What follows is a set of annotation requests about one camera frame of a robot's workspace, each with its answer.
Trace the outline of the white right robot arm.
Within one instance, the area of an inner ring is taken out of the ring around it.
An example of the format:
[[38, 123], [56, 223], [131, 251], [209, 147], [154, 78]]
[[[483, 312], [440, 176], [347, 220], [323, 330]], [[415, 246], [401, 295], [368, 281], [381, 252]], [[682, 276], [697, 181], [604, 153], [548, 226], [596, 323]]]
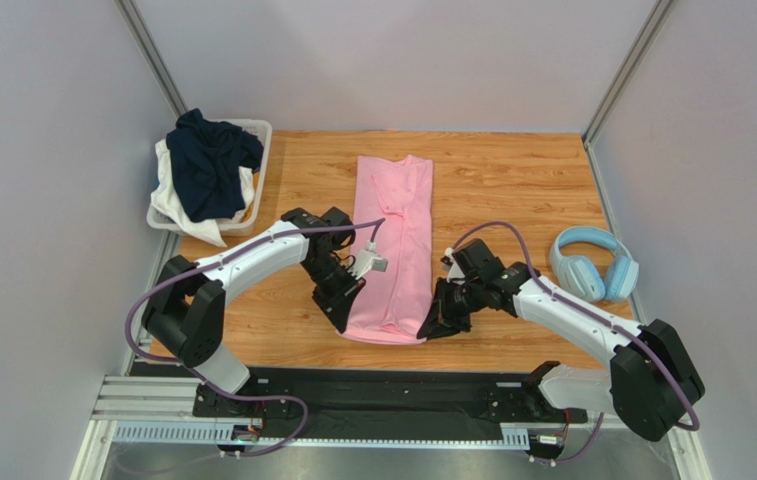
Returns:
[[612, 414], [641, 438], [658, 441], [682, 427], [704, 397], [705, 385], [670, 324], [610, 314], [522, 262], [504, 265], [478, 238], [448, 249], [441, 261], [448, 275], [436, 282], [418, 338], [468, 332], [473, 314], [492, 309], [549, 329], [599, 363], [583, 369], [548, 361], [536, 368], [527, 387], [550, 408]]

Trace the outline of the pink t shirt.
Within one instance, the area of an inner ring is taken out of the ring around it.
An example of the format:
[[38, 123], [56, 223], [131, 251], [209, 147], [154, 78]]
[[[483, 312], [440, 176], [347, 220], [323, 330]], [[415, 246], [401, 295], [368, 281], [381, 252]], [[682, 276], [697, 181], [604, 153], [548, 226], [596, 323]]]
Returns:
[[376, 250], [388, 266], [369, 271], [341, 336], [349, 340], [413, 345], [432, 302], [433, 162], [408, 155], [399, 161], [360, 156], [353, 221], [382, 218]]

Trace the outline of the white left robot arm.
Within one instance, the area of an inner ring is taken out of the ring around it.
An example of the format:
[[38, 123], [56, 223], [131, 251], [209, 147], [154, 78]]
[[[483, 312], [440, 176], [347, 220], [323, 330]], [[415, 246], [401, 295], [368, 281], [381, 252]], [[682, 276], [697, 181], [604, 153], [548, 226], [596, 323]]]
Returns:
[[313, 282], [322, 313], [341, 325], [365, 285], [366, 257], [373, 253], [379, 221], [355, 224], [332, 208], [321, 216], [304, 209], [286, 213], [259, 236], [221, 254], [166, 262], [156, 285], [132, 307], [144, 330], [170, 360], [200, 381], [194, 411], [246, 417], [268, 408], [304, 408], [288, 392], [260, 388], [256, 376], [223, 343], [227, 307], [268, 277], [298, 265]]

